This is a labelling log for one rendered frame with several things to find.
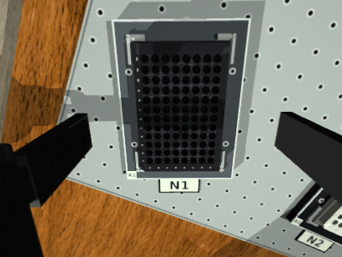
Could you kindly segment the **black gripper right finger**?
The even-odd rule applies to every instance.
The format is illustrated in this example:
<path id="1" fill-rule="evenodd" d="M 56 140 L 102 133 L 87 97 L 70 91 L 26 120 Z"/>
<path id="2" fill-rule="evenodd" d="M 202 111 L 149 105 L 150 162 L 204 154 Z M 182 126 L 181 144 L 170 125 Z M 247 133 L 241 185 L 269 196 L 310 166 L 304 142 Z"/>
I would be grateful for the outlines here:
<path id="1" fill-rule="evenodd" d="M 280 112 L 274 146 L 342 205 L 342 135 Z"/>

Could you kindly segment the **black well plate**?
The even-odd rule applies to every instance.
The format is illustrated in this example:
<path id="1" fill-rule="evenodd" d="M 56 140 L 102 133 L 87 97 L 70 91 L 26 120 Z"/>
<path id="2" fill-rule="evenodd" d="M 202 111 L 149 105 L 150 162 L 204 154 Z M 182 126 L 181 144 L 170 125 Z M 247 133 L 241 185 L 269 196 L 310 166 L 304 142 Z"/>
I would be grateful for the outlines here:
<path id="1" fill-rule="evenodd" d="M 219 171 L 230 41 L 132 46 L 140 169 Z"/>

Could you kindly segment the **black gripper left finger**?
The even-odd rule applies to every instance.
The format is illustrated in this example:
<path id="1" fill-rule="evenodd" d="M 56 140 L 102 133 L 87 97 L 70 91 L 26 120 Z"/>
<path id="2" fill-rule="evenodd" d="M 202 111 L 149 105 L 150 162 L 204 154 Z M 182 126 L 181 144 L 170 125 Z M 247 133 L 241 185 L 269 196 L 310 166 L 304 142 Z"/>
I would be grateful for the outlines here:
<path id="1" fill-rule="evenodd" d="M 44 257 L 30 207 L 42 207 L 92 147 L 87 113 L 15 152 L 0 144 L 0 257 Z"/>

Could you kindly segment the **grey perforated base plate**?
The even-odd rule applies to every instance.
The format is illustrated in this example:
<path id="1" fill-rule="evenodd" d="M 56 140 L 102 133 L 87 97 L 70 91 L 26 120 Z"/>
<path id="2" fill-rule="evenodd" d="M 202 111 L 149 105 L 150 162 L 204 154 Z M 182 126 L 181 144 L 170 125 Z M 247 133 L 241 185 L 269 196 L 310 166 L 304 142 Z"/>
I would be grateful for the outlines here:
<path id="1" fill-rule="evenodd" d="M 159 193 L 127 179 L 112 19 L 251 18 L 232 179 Z M 93 147 L 66 179 L 289 257 L 342 257 L 295 240 L 286 216 L 315 182 L 275 146 L 280 112 L 342 135 L 342 0 L 88 0 L 58 124 L 87 113 Z"/>

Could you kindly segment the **white label plate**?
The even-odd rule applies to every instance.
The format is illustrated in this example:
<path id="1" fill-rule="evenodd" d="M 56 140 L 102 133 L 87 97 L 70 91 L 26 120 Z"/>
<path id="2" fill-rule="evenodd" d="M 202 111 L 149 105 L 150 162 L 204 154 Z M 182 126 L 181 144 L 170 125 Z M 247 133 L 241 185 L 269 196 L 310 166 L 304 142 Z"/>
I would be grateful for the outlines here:
<path id="1" fill-rule="evenodd" d="M 305 229 L 295 238 L 295 240 L 324 253 L 334 244 L 334 242 L 319 237 Z"/>
<path id="2" fill-rule="evenodd" d="M 159 179 L 159 193 L 199 193 L 200 179 Z"/>

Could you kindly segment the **white multi-well plate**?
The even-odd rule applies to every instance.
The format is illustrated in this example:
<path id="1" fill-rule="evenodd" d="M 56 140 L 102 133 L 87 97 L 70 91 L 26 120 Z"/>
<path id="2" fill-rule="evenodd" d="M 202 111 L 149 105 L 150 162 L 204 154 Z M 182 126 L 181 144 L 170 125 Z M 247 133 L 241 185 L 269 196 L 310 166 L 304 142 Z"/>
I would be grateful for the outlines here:
<path id="1" fill-rule="evenodd" d="M 322 208 L 312 220 L 324 229 L 342 236 L 342 205 L 331 197 Z"/>

